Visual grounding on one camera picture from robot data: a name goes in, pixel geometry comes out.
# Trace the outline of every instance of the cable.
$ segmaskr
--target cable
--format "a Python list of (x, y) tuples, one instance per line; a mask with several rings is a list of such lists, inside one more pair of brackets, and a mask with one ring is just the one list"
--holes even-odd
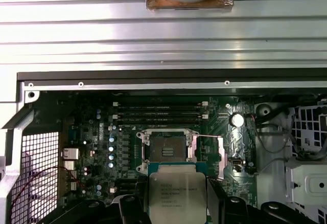
[(275, 158), (273, 160), (271, 160), (268, 164), (266, 164), (261, 170), (259, 170), (257, 172), (257, 174), (260, 174), (262, 173), (263, 171), (265, 171), (273, 162), (276, 162), (276, 161), (283, 161), (283, 162), (287, 162), (288, 160), (287, 159), (284, 159), (284, 158)]
[(276, 154), (276, 153), (279, 153), (281, 151), (284, 150), (284, 148), (286, 147), (287, 145), (287, 140), (285, 140), (285, 143), (283, 145), (283, 147), (277, 151), (270, 151), (268, 150), (266, 147), (265, 147), (265, 144), (263, 143), (263, 141), (261, 140), (260, 138), (260, 135), (259, 135), (259, 132), (258, 132), (258, 128), (256, 127), (256, 123), (255, 123), (255, 118), (254, 118), (254, 115), (251, 114), (251, 117), (254, 121), (254, 133), (255, 133), (255, 136), (257, 137), (258, 141), (260, 142), (260, 144), (262, 145), (263, 149), (266, 151), (266, 152), (269, 152), (269, 153), (272, 153), (272, 154)]
[(82, 187), (82, 188), (85, 188), (84, 187), (84, 185), (83, 184), (81, 184), (74, 176), (73, 176), (73, 174), (68, 170), (68, 169), (66, 169), (65, 167), (62, 167), (62, 166), (53, 166), (53, 167), (49, 167), (49, 168), (47, 168), (47, 169), (43, 169), (43, 170), (41, 170), (40, 172), (37, 172), (35, 175), (33, 175), (31, 178), (30, 178), (30, 180), (22, 187), (22, 189), (20, 190), (20, 192), (17, 194), (17, 196), (16, 196), (16, 198), (12, 201), (12, 204), (11, 204), (11, 209), (13, 209), (14, 208), (14, 206), (15, 206), (15, 204), (16, 204), (16, 202), (17, 202), (17, 200), (19, 199), (19, 197), (21, 196), (21, 194), (25, 191), (25, 188), (37, 177), (37, 176), (39, 176), (41, 173), (43, 173), (43, 172), (45, 172), (45, 171), (47, 171), (47, 170), (49, 170), (49, 169), (64, 169), (64, 170), (66, 170), (69, 174), (70, 174), (70, 176), (72, 177), (72, 179), (80, 186), (80, 187)]

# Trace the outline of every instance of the capacitor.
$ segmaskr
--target capacitor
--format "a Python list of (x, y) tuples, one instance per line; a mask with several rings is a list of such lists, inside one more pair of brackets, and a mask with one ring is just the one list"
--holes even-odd
[(110, 137), (109, 142), (111, 142), (111, 143), (115, 142), (115, 137)]
[(244, 117), (239, 113), (232, 114), (229, 117), (229, 123), (233, 127), (241, 127), (244, 125)]
[(109, 159), (110, 159), (110, 160), (114, 160), (114, 158), (115, 158), (114, 154), (110, 154), (110, 155), (109, 155)]

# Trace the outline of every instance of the screw hole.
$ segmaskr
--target screw hole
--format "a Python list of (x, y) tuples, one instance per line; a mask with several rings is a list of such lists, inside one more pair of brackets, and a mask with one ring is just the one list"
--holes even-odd
[(29, 97), (30, 98), (34, 98), (35, 97), (35, 93), (34, 92), (29, 92)]

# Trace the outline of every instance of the green circuit board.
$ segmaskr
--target green circuit board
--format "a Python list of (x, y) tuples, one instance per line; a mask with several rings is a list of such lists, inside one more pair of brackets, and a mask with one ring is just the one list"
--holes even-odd
[[(228, 195), (242, 197), (256, 207), (254, 130), (251, 123), (239, 128), (229, 123), (230, 115), (252, 113), (253, 107), (251, 102), (238, 97), (220, 96), (119, 95), (110, 99), (81, 99), (68, 133), (68, 147), (78, 147), (81, 152), (75, 168), (87, 190), (79, 191), (80, 195), (110, 204), (115, 196), (132, 193), (142, 175), (137, 167), (144, 160), (142, 140), (137, 133), (151, 128), (184, 128), (223, 138), (228, 164), (222, 186)], [(151, 138), (157, 144), (165, 138), (179, 142), (183, 134), (157, 132)], [(156, 158), (153, 151), (146, 148), (150, 161)], [(198, 137), (195, 155), (198, 162), (206, 162), (210, 176), (218, 177), (222, 160), (218, 152), (217, 138)], [(183, 153), (183, 148), (176, 152)]]

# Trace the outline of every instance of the motherboard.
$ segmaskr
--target motherboard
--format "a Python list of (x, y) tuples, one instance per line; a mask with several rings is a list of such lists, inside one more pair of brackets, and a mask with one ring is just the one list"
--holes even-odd
[[(228, 195), (256, 207), (254, 128), (245, 116), (253, 107), (220, 96), (81, 98), (68, 126), (63, 165), (84, 188), (67, 180), (67, 190), (109, 205), (132, 194), (151, 164), (202, 162)], [(244, 125), (231, 124), (235, 114)]]

